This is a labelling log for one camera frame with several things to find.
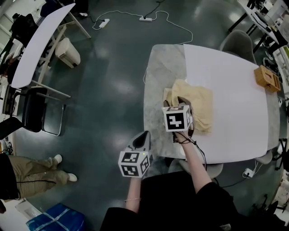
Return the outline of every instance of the wooden basket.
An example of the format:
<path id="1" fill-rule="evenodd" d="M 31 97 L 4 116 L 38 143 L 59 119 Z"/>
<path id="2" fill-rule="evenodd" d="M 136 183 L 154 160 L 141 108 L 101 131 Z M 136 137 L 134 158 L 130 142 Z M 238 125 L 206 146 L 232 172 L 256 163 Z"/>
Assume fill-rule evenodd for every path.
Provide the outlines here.
<path id="1" fill-rule="evenodd" d="M 270 92 L 280 91 L 280 83 L 278 77 L 264 66 L 260 66 L 254 70 L 256 82 L 258 85 L 266 88 Z"/>

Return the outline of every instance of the blue plastic bag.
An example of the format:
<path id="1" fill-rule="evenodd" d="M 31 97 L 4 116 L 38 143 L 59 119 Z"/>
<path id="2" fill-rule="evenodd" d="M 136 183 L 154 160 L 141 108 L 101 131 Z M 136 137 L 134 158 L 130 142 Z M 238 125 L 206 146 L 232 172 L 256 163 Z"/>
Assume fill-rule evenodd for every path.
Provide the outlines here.
<path id="1" fill-rule="evenodd" d="M 84 215 L 63 204 L 48 209 L 26 225 L 31 231 L 84 231 Z"/>

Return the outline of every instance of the white cube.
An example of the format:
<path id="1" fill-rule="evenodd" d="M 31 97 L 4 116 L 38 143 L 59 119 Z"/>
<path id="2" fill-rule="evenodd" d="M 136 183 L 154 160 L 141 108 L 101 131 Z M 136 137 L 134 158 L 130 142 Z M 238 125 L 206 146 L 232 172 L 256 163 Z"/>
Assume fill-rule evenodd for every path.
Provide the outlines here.
<path id="1" fill-rule="evenodd" d="M 188 131 L 192 122 L 189 105 L 163 107 L 162 110 L 167 132 Z"/>
<path id="2" fill-rule="evenodd" d="M 123 151 L 118 159 L 122 176 L 143 177 L 150 166 L 149 152 Z"/>

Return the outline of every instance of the trash can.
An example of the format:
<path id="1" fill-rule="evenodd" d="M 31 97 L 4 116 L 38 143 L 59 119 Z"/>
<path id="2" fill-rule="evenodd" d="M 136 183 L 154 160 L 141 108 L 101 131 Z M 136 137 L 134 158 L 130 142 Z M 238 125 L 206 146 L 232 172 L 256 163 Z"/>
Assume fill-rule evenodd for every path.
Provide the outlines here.
<path id="1" fill-rule="evenodd" d="M 64 38 L 57 44 L 55 55 L 70 68 L 74 68 L 80 63 L 80 55 L 69 38 Z"/>

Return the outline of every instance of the yellow towel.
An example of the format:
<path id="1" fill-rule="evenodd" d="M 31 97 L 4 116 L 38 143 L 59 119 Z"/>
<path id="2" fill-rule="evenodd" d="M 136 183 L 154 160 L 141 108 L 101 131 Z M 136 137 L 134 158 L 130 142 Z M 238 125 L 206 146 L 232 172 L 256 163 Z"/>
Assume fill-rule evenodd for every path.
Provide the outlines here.
<path id="1" fill-rule="evenodd" d="M 163 97 L 170 105 L 178 106 L 177 97 L 186 98 L 191 102 L 195 129 L 203 132 L 212 131 L 213 93 L 204 87 L 193 87 L 183 79 L 177 79 L 172 89 L 166 88 Z"/>

